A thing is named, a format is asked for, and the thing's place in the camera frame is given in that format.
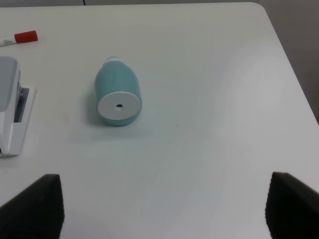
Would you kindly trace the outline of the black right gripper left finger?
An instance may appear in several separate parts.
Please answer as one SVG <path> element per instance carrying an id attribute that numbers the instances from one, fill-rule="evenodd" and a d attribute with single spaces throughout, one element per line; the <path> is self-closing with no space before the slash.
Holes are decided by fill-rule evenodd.
<path id="1" fill-rule="evenodd" d="M 64 223 L 58 174 L 45 174 L 0 207 L 2 239 L 58 239 Z"/>

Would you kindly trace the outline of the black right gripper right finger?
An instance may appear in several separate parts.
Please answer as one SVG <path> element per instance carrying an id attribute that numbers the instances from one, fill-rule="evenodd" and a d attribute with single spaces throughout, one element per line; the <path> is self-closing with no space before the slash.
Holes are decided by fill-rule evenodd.
<path id="1" fill-rule="evenodd" d="M 273 172 L 265 219 L 273 239 L 317 239 L 319 194 L 289 173 Z"/>

